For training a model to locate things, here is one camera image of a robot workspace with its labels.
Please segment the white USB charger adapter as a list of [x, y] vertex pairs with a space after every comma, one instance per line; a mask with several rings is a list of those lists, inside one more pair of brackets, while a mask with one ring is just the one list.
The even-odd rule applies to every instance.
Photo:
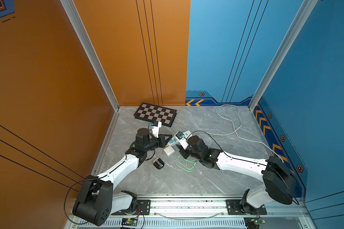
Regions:
[[163, 151], [165, 152], [167, 156], [171, 156], [173, 153], [175, 153], [175, 150], [172, 146], [167, 146], [166, 148], [163, 149]]

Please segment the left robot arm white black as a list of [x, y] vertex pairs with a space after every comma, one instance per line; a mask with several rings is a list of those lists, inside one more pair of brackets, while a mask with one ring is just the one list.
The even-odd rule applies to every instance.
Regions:
[[125, 151], [124, 157], [105, 172], [89, 175], [80, 181], [80, 190], [73, 205], [72, 214], [96, 226], [101, 226], [108, 216], [119, 211], [132, 214], [138, 211], [138, 197], [123, 190], [114, 193], [118, 184], [131, 172], [148, 160], [149, 151], [164, 148], [173, 138], [170, 134], [154, 135], [147, 128], [140, 128], [135, 141]]

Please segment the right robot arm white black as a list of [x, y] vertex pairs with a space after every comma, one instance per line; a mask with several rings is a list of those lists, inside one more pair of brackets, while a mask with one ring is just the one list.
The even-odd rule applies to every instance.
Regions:
[[253, 177], [261, 182], [254, 189], [247, 189], [239, 202], [244, 214], [257, 214], [265, 204], [276, 201], [284, 205], [298, 204], [294, 192], [296, 176], [278, 158], [254, 159], [235, 156], [221, 148], [209, 148], [196, 136], [176, 135], [183, 158], [193, 157], [209, 169], [227, 170]]

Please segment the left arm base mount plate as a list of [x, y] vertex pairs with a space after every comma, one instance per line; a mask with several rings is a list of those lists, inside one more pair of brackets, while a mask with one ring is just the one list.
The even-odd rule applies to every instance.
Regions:
[[130, 210], [120, 210], [118, 212], [112, 213], [113, 216], [126, 216], [126, 215], [132, 215], [137, 216], [139, 214], [139, 211], [144, 216], [148, 216], [150, 214], [151, 210], [151, 200], [150, 199], [138, 199], [136, 209], [131, 212]]

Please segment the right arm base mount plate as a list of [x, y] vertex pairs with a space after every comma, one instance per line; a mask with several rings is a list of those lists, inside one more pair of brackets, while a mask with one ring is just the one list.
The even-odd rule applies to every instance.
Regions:
[[229, 215], [267, 215], [264, 205], [255, 209], [248, 204], [241, 205], [238, 199], [227, 199], [226, 208]]

